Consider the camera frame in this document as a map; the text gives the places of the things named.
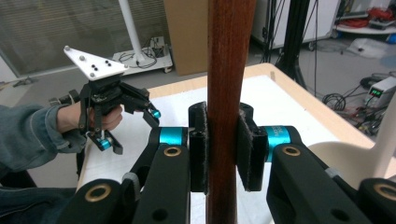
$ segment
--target window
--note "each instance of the window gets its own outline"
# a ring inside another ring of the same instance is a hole
[[[129,0],[140,44],[169,32],[163,1]],[[111,59],[132,49],[118,0],[2,0],[0,54],[17,77],[73,65],[64,46]]]

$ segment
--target person's arm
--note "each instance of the person's arm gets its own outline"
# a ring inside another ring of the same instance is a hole
[[[86,138],[77,130],[79,111],[79,104],[49,108],[0,105],[0,176],[4,171],[43,165],[59,152],[80,152]],[[103,129],[114,129],[120,123],[121,111],[117,107],[103,117]]]

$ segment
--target blue sleeve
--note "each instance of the blue sleeve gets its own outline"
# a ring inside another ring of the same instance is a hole
[[[58,110],[64,105],[7,107],[0,105],[0,176],[53,160],[59,152],[80,152],[86,139],[78,130],[57,131]]]

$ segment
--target wooden pole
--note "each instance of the wooden pole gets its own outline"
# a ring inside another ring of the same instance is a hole
[[[236,124],[255,5],[255,0],[209,1],[206,223],[236,223]]]

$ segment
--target human hand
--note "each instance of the human hand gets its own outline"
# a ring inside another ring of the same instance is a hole
[[[60,133],[65,133],[78,128],[78,121],[81,114],[81,105],[76,103],[59,109],[57,116],[57,129]],[[120,105],[113,108],[110,113],[102,117],[102,129],[113,130],[122,120],[122,107]],[[91,125],[94,124],[94,112],[90,109],[89,119]]]

